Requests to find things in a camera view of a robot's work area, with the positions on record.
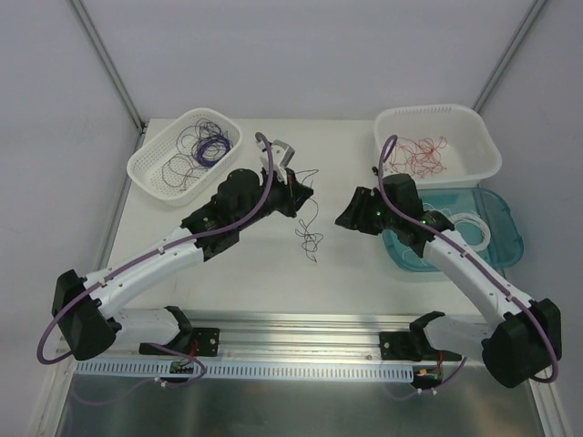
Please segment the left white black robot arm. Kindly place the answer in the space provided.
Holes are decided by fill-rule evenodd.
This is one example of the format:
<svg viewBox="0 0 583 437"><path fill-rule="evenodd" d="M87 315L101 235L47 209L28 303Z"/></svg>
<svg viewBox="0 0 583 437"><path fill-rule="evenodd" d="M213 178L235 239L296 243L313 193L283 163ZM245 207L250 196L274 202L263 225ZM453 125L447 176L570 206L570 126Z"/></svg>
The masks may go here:
<svg viewBox="0 0 583 437"><path fill-rule="evenodd" d="M61 274L52 314L70 355L86 361L124 343L138 345L143 355L190 352L197 334L179 307L136 310L128 303L237 244L244 229L271 213L296 217L313 190L292 170L284 173L285 178L278 180L265 171L236 169L206 204L137 258L85 277L74 270Z"/></svg>

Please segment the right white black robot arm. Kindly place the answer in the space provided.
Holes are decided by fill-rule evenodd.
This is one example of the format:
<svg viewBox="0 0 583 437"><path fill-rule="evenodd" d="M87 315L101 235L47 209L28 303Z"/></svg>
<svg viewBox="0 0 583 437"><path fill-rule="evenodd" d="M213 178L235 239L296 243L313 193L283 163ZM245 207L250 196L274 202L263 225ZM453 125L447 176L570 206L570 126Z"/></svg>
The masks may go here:
<svg viewBox="0 0 583 437"><path fill-rule="evenodd" d="M368 235L392 231L418 257L444 273L472 302L485 327L445 315L425 314L410 326L410 352L422 360L439 351L482 362L507 388L532 380L551 383L562 357L561 313L549 299L534 300L479 257L436 210L424 210L406 174L358 187L337 226Z"/></svg>

